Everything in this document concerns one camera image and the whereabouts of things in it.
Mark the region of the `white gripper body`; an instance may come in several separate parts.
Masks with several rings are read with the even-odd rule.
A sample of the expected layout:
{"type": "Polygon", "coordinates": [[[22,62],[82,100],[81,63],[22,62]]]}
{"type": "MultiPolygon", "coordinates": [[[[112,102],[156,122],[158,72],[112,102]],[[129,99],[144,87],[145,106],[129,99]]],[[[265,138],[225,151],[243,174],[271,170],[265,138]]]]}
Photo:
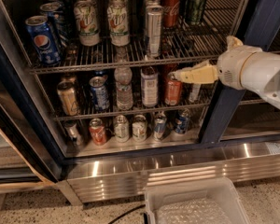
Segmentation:
{"type": "Polygon", "coordinates": [[[239,46],[222,53],[217,60],[217,73],[220,81],[236,90],[242,90],[241,73],[247,60],[261,48],[239,46]]]}

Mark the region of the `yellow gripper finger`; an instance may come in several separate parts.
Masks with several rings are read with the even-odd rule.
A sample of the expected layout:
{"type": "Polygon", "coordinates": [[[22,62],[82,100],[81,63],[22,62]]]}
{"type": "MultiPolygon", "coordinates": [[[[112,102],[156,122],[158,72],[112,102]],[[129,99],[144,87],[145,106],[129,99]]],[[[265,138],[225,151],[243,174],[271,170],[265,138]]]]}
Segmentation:
{"type": "Polygon", "coordinates": [[[208,60],[173,72],[175,78],[188,84],[212,84],[218,80],[217,67],[208,60]]]}
{"type": "Polygon", "coordinates": [[[226,37],[226,41],[227,41],[227,50],[231,50],[243,45],[243,42],[239,38],[233,35],[228,35],[226,37]]]}

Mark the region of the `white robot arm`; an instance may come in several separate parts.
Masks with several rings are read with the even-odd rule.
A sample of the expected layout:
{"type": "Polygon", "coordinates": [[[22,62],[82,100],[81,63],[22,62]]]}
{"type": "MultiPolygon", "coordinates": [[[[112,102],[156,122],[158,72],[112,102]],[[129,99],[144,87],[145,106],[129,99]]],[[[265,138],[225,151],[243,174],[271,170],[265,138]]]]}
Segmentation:
{"type": "Polygon", "coordinates": [[[211,84],[220,80],[236,90],[249,90],[280,110],[280,55],[244,45],[228,35],[227,50],[212,65],[208,60],[173,72],[174,78],[189,84],[211,84]]]}

